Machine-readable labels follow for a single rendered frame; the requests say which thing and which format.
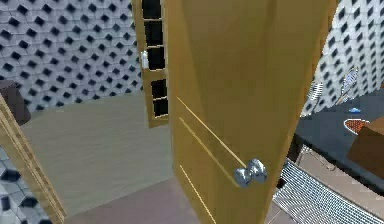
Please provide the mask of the silver round door knob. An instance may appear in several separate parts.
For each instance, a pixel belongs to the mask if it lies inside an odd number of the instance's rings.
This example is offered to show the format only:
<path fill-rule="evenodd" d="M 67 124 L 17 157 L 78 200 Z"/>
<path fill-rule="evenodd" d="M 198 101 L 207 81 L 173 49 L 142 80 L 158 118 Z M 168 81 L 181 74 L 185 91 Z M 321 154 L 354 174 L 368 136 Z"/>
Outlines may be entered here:
<path fill-rule="evenodd" d="M 250 160 L 245 168 L 234 171 L 234 180 L 240 187 L 247 187 L 252 181 L 264 183 L 266 179 L 266 167 L 256 158 Z"/>

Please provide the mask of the black table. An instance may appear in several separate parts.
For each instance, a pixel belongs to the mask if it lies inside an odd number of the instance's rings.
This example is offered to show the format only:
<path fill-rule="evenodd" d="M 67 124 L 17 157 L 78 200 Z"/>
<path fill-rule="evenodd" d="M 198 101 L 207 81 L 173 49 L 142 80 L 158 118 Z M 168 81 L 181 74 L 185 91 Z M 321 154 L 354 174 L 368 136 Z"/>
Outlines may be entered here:
<path fill-rule="evenodd" d="M 361 113 L 350 113 L 351 108 L 358 108 Z M 384 196 L 384 179 L 380 179 L 347 158 L 356 135 L 343 125 L 346 119 L 373 121 L 383 115 L 384 89 L 380 89 L 302 117 L 296 127 L 287 157 L 296 161 L 302 146 L 308 146 L 370 190 Z"/>

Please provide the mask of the orange bowl with white rim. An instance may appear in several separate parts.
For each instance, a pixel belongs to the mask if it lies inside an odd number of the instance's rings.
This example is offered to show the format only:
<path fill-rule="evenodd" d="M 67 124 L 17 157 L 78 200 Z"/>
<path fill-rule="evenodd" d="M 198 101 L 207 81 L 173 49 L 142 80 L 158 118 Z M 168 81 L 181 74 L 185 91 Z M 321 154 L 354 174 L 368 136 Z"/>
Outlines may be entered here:
<path fill-rule="evenodd" d="M 369 124 L 369 121 L 363 119 L 346 119 L 343 122 L 344 127 L 355 135 L 367 124 Z"/>

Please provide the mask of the yellow wooden door frame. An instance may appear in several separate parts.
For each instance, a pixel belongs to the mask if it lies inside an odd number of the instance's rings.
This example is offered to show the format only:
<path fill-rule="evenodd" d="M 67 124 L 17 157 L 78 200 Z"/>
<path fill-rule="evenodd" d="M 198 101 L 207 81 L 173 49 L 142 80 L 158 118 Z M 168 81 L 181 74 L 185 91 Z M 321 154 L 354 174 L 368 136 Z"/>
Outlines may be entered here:
<path fill-rule="evenodd" d="M 52 223 L 64 224 L 67 213 L 1 94 L 0 145 Z"/>

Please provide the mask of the yellow glazed room door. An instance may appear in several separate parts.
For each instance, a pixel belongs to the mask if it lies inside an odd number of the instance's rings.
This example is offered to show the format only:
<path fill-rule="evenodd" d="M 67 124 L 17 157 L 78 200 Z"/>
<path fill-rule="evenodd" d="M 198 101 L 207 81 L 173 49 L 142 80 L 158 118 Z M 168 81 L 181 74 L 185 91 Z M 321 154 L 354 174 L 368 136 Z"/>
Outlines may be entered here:
<path fill-rule="evenodd" d="M 144 26 L 144 17 L 142 10 L 142 0 L 132 0 L 132 11 L 134 16 L 136 39 L 137 39 L 137 48 L 139 53 L 140 67 L 141 67 L 141 77 L 144 91 L 144 99 L 146 105 L 146 113 L 148 120 L 148 127 L 154 128 L 168 123 L 168 114 L 164 115 L 155 115 L 154 110 L 154 98 L 152 96 L 152 81 L 163 80 L 166 78 L 165 71 L 163 69 L 143 69 L 141 66 L 141 52 L 147 51 L 146 36 L 145 36 L 145 26 Z"/>

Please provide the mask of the brown cardboard box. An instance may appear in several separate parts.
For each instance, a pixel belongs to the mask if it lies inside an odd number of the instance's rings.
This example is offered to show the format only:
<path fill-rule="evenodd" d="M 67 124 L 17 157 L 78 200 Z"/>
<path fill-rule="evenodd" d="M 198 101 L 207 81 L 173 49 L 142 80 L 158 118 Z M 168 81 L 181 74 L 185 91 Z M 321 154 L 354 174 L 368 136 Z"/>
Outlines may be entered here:
<path fill-rule="evenodd" d="M 384 179 L 384 116 L 360 129 L 347 158 Z"/>

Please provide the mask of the dark brown cylindrical bin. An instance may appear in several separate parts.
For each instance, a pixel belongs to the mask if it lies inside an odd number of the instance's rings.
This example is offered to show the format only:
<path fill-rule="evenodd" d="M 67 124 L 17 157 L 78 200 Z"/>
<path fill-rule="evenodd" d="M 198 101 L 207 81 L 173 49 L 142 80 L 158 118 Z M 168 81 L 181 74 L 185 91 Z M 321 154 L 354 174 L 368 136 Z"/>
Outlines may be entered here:
<path fill-rule="evenodd" d="M 0 94 L 19 126 L 26 124 L 31 119 L 29 109 L 14 81 L 0 80 Z"/>

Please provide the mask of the yellow wooden room door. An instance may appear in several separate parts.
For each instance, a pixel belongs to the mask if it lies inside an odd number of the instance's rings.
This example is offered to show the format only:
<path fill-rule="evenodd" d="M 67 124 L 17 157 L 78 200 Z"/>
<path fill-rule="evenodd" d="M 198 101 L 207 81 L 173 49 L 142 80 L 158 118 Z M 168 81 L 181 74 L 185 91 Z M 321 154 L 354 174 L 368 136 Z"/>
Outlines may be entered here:
<path fill-rule="evenodd" d="M 201 224 L 264 224 L 337 0 L 163 0 L 173 168 Z M 264 183 L 240 187 L 252 159 Z"/>

